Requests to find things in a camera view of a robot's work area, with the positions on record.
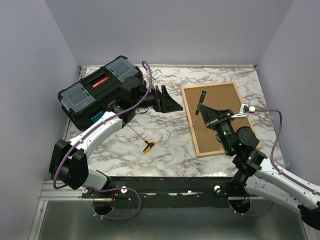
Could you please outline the wooden picture frame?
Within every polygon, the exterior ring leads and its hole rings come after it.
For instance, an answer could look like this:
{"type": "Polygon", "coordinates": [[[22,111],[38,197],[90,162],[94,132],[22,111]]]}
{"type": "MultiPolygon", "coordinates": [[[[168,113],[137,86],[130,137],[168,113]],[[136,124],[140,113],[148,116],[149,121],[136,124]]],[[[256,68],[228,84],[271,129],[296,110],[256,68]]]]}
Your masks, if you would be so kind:
{"type": "Polygon", "coordinates": [[[216,110],[231,109],[238,114],[244,103],[235,82],[213,83],[182,87],[191,134],[198,157],[224,154],[245,162],[261,161],[266,157],[260,151],[260,138],[249,115],[223,122],[210,129],[205,126],[198,104],[216,110]]]}

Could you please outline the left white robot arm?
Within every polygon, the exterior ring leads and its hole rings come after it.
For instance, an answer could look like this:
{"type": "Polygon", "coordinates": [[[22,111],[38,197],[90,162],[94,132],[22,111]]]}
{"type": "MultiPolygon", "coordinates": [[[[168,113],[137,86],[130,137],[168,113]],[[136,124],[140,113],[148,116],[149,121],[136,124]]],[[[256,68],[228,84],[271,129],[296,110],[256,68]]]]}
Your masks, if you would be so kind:
{"type": "Polygon", "coordinates": [[[111,185],[106,175],[88,167],[94,150],[127,125],[136,108],[149,107],[160,113],[183,110],[165,85],[152,87],[138,75],[122,80],[109,73],[85,77],[60,91],[58,100],[82,133],[69,141],[60,139],[54,145],[49,165],[53,187],[87,187],[101,198],[110,194],[111,185]]]}

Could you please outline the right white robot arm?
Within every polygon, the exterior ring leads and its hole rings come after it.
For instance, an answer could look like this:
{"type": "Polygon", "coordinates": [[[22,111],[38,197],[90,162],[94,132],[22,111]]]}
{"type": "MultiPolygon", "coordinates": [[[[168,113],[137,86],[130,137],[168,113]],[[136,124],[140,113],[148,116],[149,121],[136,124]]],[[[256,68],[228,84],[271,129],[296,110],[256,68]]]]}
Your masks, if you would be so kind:
{"type": "Polygon", "coordinates": [[[218,110],[202,103],[197,105],[208,129],[216,131],[227,156],[233,157],[238,169],[230,183],[230,191],[241,196],[245,192],[268,199],[298,213],[308,226],[320,228],[320,187],[306,181],[257,150],[259,140],[250,127],[238,130],[232,121],[245,118],[261,109],[242,104],[238,114],[231,109],[218,110]]]}

